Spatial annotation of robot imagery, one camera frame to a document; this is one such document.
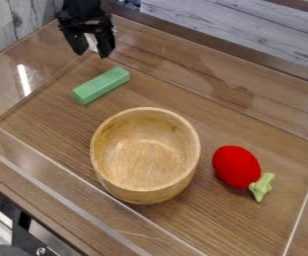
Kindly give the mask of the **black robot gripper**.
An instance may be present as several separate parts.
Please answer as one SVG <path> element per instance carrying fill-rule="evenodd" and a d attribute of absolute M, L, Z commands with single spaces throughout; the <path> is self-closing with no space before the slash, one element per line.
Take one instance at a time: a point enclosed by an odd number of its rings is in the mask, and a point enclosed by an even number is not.
<path fill-rule="evenodd" d="M 57 19 L 76 54 L 82 55 L 89 48 L 84 33 L 94 33 L 100 56 L 110 56 L 116 49 L 115 25 L 112 14 L 102 9 L 102 0 L 64 0 Z"/>

